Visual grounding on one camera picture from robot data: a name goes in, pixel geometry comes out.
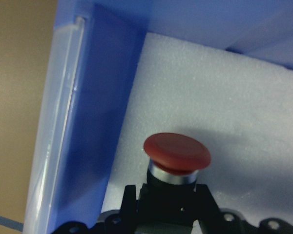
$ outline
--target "white foam padding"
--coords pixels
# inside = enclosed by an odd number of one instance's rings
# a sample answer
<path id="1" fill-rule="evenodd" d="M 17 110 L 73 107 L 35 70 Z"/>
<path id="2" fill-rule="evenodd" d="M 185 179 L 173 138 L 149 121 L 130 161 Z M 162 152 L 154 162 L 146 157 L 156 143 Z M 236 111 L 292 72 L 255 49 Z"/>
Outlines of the white foam padding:
<path id="1" fill-rule="evenodd" d="M 293 224 L 293 71 L 246 56 L 148 33 L 102 211 L 124 186 L 146 182 L 144 140 L 174 132 L 207 146 L 207 184 L 221 208 L 252 225 Z"/>

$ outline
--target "tan floor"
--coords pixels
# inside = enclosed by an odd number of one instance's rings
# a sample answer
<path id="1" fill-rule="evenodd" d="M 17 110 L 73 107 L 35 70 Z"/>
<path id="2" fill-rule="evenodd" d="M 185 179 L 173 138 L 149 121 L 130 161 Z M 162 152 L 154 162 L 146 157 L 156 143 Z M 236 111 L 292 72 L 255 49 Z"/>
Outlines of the tan floor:
<path id="1" fill-rule="evenodd" d="M 55 12 L 55 0 L 0 0 L 0 216 L 21 223 Z"/>

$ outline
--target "metal screw head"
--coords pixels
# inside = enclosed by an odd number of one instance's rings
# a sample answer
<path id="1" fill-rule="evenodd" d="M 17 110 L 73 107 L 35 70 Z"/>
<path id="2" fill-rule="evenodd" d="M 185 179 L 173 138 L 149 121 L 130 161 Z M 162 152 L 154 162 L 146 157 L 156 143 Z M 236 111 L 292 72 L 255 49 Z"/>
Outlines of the metal screw head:
<path id="1" fill-rule="evenodd" d="M 112 219 L 113 224 L 119 224 L 121 221 L 122 221 L 122 219 L 119 218 L 119 217 L 116 217 L 116 218 Z"/>
<path id="2" fill-rule="evenodd" d="M 228 222 L 234 221 L 234 216 L 232 214 L 226 213 L 224 214 L 224 219 Z"/>
<path id="3" fill-rule="evenodd" d="M 77 232 L 79 232 L 79 227 L 72 227 L 72 228 L 70 228 L 69 230 L 69 233 L 77 233 Z"/>
<path id="4" fill-rule="evenodd" d="M 268 222 L 268 226 L 273 230 L 278 230 L 280 228 L 280 224 L 277 221 L 270 220 Z"/>

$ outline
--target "blue tape strip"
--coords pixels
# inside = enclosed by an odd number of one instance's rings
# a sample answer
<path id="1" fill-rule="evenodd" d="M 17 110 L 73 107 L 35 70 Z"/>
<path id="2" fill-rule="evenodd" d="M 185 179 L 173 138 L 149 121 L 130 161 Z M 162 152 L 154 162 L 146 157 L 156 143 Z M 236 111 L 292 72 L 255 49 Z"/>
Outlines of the blue tape strip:
<path id="1" fill-rule="evenodd" d="M 5 218 L 0 216 L 0 225 L 5 226 L 7 228 L 11 228 L 17 231 L 22 231 L 23 230 L 23 224 L 19 223 L 17 221 L 13 221 L 11 219 Z"/>

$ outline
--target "blue container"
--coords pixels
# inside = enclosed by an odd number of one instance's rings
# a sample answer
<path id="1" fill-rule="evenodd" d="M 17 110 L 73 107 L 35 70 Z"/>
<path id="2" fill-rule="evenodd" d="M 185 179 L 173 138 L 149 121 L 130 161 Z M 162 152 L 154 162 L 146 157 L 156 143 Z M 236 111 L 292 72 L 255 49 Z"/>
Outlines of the blue container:
<path id="1" fill-rule="evenodd" d="M 59 0 L 23 233 L 95 224 L 147 32 L 293 69 L 293 0 Z"/>

